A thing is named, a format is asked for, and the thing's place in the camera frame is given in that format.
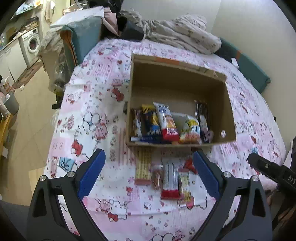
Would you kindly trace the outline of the teal side cushion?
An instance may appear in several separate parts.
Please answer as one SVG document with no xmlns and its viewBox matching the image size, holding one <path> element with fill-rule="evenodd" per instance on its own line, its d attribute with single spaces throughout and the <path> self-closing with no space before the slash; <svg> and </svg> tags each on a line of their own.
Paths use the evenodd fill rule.
<svg viewBox="0 0 296 241">
<path fill-rule="evenodd" d="M 81 64 L 84 57 L 100 41 L 102 18 L 91 17 L 65 25 L 60 31 L 66 63 L 70 72 Z"/>
</svg>

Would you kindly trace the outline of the white kitchen cabinet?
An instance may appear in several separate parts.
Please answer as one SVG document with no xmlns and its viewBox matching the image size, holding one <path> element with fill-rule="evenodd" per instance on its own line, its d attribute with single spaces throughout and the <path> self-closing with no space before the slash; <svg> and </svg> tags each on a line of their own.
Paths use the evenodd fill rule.
<svg viewBox="0 0 296 241">
<path fill-rule="evenodd" d="M 23 72 L 27 69 L 19 40 L 16 39 L 6 45 L 2 49 L 1 54 L 4 54 L 11 76 L 14 82 L 17 82 Z"/>
</svg>

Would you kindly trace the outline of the small yellow candy packet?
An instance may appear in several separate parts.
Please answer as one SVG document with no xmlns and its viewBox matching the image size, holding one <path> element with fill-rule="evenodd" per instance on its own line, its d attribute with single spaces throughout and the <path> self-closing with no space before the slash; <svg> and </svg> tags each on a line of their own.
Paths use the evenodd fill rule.
<svg viewBox="0 0 296 241">
<path fill-rule="evenodd" d="M 179 169 L 179 204 L 185 204 L 191 200 L 190 175 L 187 169 Z"/>
</svg>

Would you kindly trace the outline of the small clear cake packet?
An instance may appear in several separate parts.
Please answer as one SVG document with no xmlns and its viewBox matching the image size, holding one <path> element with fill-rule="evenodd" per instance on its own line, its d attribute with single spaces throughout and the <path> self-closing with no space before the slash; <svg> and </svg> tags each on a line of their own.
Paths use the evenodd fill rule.
<svg viewBox="0 0 296 241">
<path fill-rule="evenodd" d="M 163 187 L 163 165 L 157 164 L 151 167 L 152 185 L 155 190 L 161 190 Z"/>
</svg>

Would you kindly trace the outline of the white washing machine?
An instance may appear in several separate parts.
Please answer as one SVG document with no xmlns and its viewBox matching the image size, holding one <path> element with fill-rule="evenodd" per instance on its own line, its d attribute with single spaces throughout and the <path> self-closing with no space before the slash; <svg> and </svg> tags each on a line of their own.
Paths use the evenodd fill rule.
<svg viewBox="0 0 296 241">
<path fill-rule="evenodd" d="M 18 38 L 23 58 L 27 69 L 31 68 L 38 60 L 37 54 L 40 46 L 39 30 L 33 28 Z"/>
</svg>

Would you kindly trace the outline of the yellow checkered biscuit packet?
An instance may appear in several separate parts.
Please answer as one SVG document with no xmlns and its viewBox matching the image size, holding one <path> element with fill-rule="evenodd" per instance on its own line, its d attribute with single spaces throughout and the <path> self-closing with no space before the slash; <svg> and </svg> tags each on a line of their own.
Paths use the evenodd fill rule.
<svg viewBox="0 0 296 241">
<path fill-rule="evenodd" d="M 150 185 L 152 182 L 151 163 L 152 151 L 150 148 L 136 150 L 135 185 Z"/>
</svg>

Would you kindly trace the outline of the grey trash bin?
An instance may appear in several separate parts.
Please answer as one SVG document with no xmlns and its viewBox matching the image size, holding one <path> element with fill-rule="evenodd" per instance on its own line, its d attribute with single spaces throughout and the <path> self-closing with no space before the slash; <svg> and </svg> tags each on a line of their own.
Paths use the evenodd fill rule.
<svg viewBox="0 0 296 241">
<path fill-rule="evenodd" d="M 13 92 L 6 95 L 4 105 L 12 115 L 17 114 L 20 108 L 20 105 Z"/>
</svg>

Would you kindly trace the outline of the silver yellow snack bag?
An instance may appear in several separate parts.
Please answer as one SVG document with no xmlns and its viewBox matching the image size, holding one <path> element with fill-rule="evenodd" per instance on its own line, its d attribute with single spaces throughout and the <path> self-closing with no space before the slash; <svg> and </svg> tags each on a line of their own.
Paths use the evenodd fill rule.
<svg viewBox="0 0 296 241">
<path fill-rule="evenodd" d="M 198 120 L 183 113 L 172 113 L 181 144 L 202 144 Z"/>
</svg>

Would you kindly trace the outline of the sweet rice cake packet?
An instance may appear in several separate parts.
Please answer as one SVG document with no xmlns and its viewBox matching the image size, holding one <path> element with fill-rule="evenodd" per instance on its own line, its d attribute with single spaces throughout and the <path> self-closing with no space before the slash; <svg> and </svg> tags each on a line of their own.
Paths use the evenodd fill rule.
<svg viewBox="0 0 296 241">
<path fill-rule="evenodd" d="M 168 142 L 178 142 L 180 139 L 174 119 L 168 105 L 154 102 L 163 139 Z"/>
</svg>

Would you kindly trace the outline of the brown cardboard box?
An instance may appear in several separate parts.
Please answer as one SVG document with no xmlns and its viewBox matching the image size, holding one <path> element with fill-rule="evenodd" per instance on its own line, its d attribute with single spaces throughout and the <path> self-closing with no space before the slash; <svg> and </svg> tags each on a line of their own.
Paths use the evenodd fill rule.
<svg viewBox="0 0 296 241">
<path fill-rule="evenodd" d="M 161 57 L 132 54 L 125 140 L 129 147 L 153 146 L 133 142 L 132 110 L 154 102 L 170 111 L 193 116 L 195 101 L 208 106 L 207 125 L 214 136 L 211 145 L 236 141 L 233 112 L 226 86 L 226 75 L 209 68 Z"/>
</svg>

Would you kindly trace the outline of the pink Hello Kitty bedsheet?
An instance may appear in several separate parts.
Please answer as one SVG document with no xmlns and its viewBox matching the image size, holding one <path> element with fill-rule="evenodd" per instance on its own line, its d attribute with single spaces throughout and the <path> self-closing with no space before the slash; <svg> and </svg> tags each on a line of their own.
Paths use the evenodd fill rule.
<svg viewBox="0 0 296 241">
<path fill-rule="evenodd" d="M 100 148 L 106 163 L 83 202 L 109 240 L 190 240 L 215 200 L 200 177 L 190 174 L 192 199 L 180 205 L 161 200 L 150 186 L 135 184 L 137 148 L 125 143 L 130 65 L 133 53 L 187 62 L 223 73 L 232 106 L 236 141 L 204 148 L 208 158 L 235 177 L 256 174 L 250 153 L 282 164 L 286 149 L 262 95 L 242 73 L 217 55 L 203 55 L 145 40 L 106 39 L 74 69 L 53 134 L 45 174 L 56 178 L 76 170 Z"/>
</svg>

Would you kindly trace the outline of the blue yellow chip bag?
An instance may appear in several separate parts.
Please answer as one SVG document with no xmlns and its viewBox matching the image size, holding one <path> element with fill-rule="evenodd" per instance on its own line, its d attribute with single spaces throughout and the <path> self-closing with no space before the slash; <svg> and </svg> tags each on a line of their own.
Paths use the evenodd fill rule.
<svg viewBox="0 0 296 241">
<path fill-rule="evenodd" d="M 154 105 L 143 104 L 142 114 L 144 115 L 145 127 L 147 135 L 157 136 L 161 134 L 159 119 Z"/>
</svg>

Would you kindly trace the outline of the white red wafer bar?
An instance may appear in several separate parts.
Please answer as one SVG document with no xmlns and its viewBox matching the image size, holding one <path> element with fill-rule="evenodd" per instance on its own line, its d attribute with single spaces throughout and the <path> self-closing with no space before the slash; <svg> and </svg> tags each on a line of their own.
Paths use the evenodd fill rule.
<svg viewBox="0 0 296 241">
<path fill-rule="evenodd" d="M 163 159 L 163 187 L 161 199 L 177 200 L 179 198 L 179 164 L 173 159 L 165 158 Z"/>
</svg>

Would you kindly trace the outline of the brown chocolate bar packet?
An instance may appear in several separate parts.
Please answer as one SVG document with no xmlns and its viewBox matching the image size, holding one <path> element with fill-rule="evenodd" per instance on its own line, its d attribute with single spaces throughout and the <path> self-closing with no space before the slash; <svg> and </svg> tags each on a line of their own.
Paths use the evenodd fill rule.
<svg viewBox="0 0 296 241">
<path fill-rule="evenodd" d="M 132 136 L 142 137 L 142 122 L 140 109 L 132 109 Z"/>
</svg>

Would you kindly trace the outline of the dark brown snack packet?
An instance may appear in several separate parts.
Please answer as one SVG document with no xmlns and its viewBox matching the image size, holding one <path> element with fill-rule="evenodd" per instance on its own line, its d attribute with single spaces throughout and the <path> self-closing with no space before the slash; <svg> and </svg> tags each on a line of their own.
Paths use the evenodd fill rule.
<svg viewBox="0 0 296 241">
<path fill-rule="evenodd" d="M 201 135 L 201 140 L 205 144 L 210 143 L 210 132 L 208 129 L 208 106 L 207 104 L 195 100 L 196 104 L 196 111 L 195 111 L 195 116 L 199 122 L 200 125 L 200 135 Z"/>
</svg>

